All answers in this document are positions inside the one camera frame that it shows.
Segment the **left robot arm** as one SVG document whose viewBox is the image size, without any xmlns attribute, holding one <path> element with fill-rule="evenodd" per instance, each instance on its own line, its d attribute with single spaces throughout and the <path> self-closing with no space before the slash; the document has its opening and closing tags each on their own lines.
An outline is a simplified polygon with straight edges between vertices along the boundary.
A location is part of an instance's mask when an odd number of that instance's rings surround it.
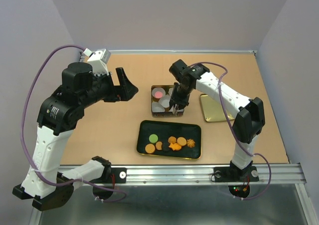
<svg viewBox="0 0 319 225">
<path fill-rule="evenodd" d="M 65 205 L 83 184 L 115 182 L 111 163 L 99 156 L 63 173 L 58 169 L 65 146 L 87 107 L 99 101 L 129 101 L 138 92 L 123 68 L 117 68 L 116 73 L 119 85 L 109 75 L 94 75 L 92 66 L 85 62 L 71 63 L 62 71 L 61 85 L 40 107 L 32 164 L 25 180 L 13 188 L 16 197 L 32 199 L 33 207 L 42 212 Z"/>
</svg>

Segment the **pink round cookie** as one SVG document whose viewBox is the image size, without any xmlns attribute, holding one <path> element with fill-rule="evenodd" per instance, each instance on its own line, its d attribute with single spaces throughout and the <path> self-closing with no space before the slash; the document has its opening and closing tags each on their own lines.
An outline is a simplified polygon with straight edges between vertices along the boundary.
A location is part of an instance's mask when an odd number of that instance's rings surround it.
<svg viewBox="0 0 319 225">
<path fill-rule="evenodd" d="M 156 99 L 160 99 L 160 98 L 163 97 L 163 93 L 161 91 L 156 91 L 154 96 L 155 96 Z"/>
</svg>

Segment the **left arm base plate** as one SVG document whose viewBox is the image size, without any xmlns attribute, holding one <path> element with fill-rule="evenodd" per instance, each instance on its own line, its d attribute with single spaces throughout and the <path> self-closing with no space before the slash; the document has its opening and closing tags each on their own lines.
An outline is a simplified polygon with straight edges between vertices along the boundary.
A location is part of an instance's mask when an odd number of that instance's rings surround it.
<svg viewBox="0 0 319 225">
<path fill-rule="evenodd" d="M 102 175 L 96 179 L 89 180 L 95 184 L 125 184 L 127 177 L 127 168 L 112 167 L 110 171 L 103 172 Z"/>
</svg>

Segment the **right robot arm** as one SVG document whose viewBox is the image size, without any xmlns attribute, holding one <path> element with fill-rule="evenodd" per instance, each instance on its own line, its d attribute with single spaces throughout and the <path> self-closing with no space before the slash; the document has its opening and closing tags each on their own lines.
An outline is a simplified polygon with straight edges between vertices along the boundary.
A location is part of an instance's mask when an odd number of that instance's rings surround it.
<svg viewBox="0 0 319 225">
<path fill-rule="evenodd" d="M 251 99 L 226 85 L 207 65 L 208 62 L 199 62 L 188 66 L 181 59 L 172 64 L 169 72 L 177 82 L 169 107 L 176 114 L 189 105 L 190 93 L 197 90 L 218 102 L 225 116 L 230 114 L 234 118 L 234 122 L 228 123 L 236 142 L 229 174 L 241 180 L 252 164 L 255 143 L 265 125 L 264 104 L 260 98 Z"/>
</svg>

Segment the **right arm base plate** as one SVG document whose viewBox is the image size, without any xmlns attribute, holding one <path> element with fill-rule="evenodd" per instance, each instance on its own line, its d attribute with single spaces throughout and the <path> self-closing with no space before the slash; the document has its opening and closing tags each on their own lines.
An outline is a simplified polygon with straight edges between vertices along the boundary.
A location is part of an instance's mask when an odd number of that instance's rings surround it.
<svg viewBox="0 0 319 225">
<path fill-rule="evenodd" d="M 259 181 L 255 166 L 250 166 L 244 170 L 240 170 L 237 167 L 215 167 L 213 173 L 214 181 L 217 183 L 239 183 L 248 180 L 250 182 Z"/>
</svg>

